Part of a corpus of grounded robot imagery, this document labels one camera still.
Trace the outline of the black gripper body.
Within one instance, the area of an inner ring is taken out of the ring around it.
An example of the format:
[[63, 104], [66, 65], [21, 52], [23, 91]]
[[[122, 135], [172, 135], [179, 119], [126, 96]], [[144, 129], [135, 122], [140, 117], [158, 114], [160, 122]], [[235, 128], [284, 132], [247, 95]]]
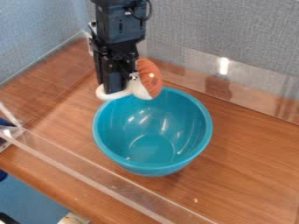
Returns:
[[94, 52], [139, 56], [136, 44], [146, 39], [148, 0], [91, 0], [96, 20], [90, 23]]

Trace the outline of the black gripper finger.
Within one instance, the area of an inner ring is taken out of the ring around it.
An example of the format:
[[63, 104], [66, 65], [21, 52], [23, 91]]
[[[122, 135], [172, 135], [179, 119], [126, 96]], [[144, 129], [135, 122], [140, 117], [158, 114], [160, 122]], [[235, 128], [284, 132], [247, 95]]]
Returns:
[[94, 52], [98, 83], [104, 85], [104, 93], [111, 95], [127, 88], [127, 77], [123, 69], [124, 56], [115, 52]]
[[131, 74], [136, 72], [136, 61], [138, 56], [126, 56], [126, 62], [124, 62], [124, 77], [126, 81], [131, 80]]

